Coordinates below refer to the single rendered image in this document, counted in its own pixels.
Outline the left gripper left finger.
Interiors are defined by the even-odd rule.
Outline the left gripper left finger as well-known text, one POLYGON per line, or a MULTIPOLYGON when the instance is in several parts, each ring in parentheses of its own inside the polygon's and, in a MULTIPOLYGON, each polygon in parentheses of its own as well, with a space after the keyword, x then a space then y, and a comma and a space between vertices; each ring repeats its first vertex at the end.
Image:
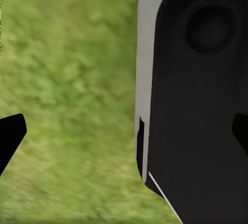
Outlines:
POLYGON ((0 176, 26 133, 22 113, 0 119, 0 176))

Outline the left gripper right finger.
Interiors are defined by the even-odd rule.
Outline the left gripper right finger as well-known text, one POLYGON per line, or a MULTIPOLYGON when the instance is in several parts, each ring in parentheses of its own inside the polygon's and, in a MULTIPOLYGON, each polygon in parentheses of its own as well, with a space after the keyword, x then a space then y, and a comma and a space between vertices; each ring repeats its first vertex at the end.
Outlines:
POLYGON ((237 113, 231 130, 248 155, 248 115, 237 113))

